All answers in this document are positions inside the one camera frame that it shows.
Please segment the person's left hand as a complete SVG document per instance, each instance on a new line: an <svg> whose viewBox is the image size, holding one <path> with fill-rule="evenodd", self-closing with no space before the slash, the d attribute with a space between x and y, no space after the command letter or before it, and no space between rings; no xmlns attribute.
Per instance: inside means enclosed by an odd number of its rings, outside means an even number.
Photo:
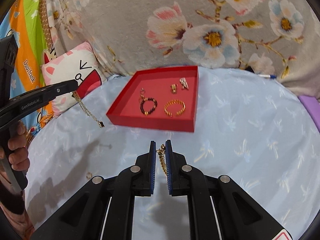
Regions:
<svg viewBox="0 0 320 240"><path fill-rule="evenodd" d="M28 150L25 147L27 144L25 138L25 126L19 121L17 126L17 134L8 141L9 150L13 151L9 155L9 163L15 171L28 171L30 160L28 158Z"/></svg>

